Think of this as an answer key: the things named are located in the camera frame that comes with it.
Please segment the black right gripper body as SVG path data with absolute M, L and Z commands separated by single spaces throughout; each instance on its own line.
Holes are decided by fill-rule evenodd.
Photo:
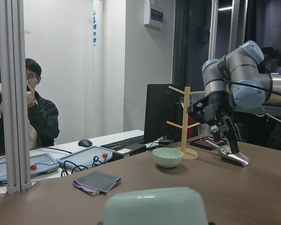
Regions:
M 193 103 L 193 118 L 201 124 L 222 125 L 232 113 L 231 95 L 226 91 L 211 92 Z

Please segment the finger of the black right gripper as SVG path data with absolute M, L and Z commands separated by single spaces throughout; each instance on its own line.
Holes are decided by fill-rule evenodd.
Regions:
M 237 124 L 233 123 L 230 117 L 225 117 L 223 133 L 229 141 L 231 153 L 239 153 L 238 141 L 240 141 L 241 136 Z
M 224 139 L 225 135 L 223 133 L 223 125 L 212 125 L 210 127 L 213 139 L 216 142 L 219 142 Z

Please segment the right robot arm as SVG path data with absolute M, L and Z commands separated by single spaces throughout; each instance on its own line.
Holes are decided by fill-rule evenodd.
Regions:
M 233 154 L 239 152 L 238 127 L 231 121 L 234 106 L 256 109 L 264 103 L 281 104 L 281 74 L 261 74 L 264 55 L 254 41 L 247 41 L 220 59 L 202 66 L 205 96 L 188 107 L 188 114 L 207 123 L 216 141 L 226 137 Z

